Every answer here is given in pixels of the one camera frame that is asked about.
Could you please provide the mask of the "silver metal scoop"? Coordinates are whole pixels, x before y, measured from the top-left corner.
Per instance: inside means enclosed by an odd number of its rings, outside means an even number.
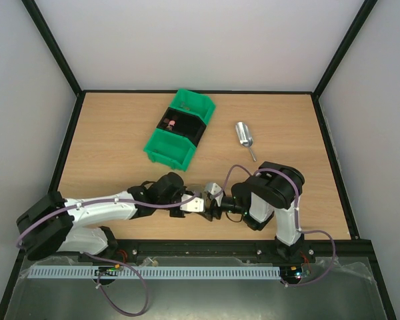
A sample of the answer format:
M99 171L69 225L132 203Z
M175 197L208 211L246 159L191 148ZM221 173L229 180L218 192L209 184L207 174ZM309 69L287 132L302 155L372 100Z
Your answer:
M239 139L240 145L242 145L243 147L246 147L249 150L253 161L256 162L257 158L252 150L253 137L250 134L248 126L244 122L240 121L235 124L235 130L236 130L236 134Z

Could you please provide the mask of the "white round jar lid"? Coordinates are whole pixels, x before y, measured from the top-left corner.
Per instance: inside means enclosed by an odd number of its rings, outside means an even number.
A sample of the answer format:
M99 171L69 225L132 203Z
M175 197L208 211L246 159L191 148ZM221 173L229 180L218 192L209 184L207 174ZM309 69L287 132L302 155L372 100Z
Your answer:
M200 183L188 184L187 190L196 194L200 198L205 198L205 185Z

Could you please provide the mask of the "black bin with lollipops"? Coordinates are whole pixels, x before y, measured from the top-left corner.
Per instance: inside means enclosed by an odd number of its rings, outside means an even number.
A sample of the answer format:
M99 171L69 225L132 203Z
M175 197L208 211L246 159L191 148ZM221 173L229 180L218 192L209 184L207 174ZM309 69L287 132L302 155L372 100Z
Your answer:
M168 107L157 128L186 137L197 147L207 125L197 115Z

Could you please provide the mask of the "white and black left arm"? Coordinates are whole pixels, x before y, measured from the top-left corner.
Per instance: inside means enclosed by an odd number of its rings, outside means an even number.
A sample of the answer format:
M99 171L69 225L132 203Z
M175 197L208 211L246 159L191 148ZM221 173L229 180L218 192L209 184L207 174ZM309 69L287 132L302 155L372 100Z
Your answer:
M90 225L152 215L158 209L180 209L194 201L184 181L170 172L156 181L145 181L120 193L90 199L64 198L51 191L16 221L16 246L36 261L58 252L97 255L109 245L108 233Z

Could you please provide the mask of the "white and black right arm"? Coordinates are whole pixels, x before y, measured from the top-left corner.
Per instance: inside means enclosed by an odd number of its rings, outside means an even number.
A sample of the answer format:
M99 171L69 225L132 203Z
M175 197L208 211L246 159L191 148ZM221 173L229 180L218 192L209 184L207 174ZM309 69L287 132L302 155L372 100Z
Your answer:
M285 261L292 261L301 252L299 200L305 178L297 169L265 161L245 181L234 184L231 194L216 183L206 184L210 203L206 205L208 220L220 219L222 213L240 214L241 220L254 231L262 230L275 218L277 252Z

